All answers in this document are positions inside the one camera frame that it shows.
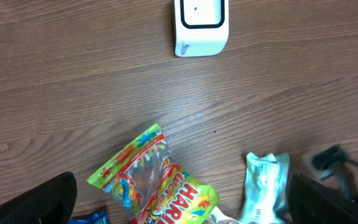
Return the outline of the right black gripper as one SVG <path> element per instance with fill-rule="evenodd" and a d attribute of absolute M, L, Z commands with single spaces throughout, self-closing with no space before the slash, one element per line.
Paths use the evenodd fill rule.
<path fill-rule="evenodd" d="M 324 150 L 309 151 L 303 155 L 303 162 L 320 180 L 332 177 L 334 167 L 344 164 L 348 159 L 350 159 L 348 153 L 339 144 Z"/>

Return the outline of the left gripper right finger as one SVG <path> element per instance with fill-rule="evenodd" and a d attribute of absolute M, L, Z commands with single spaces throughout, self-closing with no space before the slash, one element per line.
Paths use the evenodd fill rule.
<path fill-rule="evenodd" d="M 291 178 L 288 208 L 294 224 L 358 224 L 358 200 L 302 174 Z"/>

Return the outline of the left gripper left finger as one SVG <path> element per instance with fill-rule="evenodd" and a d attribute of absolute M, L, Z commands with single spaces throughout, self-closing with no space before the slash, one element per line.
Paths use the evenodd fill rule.
<path fill-rule="evenodd" d="M 77 192 L 73 173 L 61 173 L 0 205 L 0 224 L 68 223 Z"/>

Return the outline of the blue oreo cookie pack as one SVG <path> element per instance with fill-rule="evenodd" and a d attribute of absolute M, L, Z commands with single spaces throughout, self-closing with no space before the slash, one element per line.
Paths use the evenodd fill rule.
<path fill-rule="evenodd" d="M 108 214 L 100 211 L 85 218 L 70 219 L 68 224 L 109 224 Z"/>

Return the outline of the green haribo gummy bag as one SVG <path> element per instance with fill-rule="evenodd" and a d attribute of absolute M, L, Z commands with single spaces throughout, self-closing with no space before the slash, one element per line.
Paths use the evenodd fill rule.
<path fill-rule="evenodd" d="M 155 123 L 89 178 L 111 194 L 130 223 L 203 223 L 219 202 L 217 191 L 172 161 Z"/>

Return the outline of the brown cookie snack bag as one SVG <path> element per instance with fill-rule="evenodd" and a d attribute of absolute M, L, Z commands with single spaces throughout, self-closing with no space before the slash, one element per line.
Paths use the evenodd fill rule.
<path fill-rule="evenodd" d="M 208 221 L 211 224 L 242 224 L 242 222 L 223 214 L 218 207 L 214 207 L 209 214 Z"/>

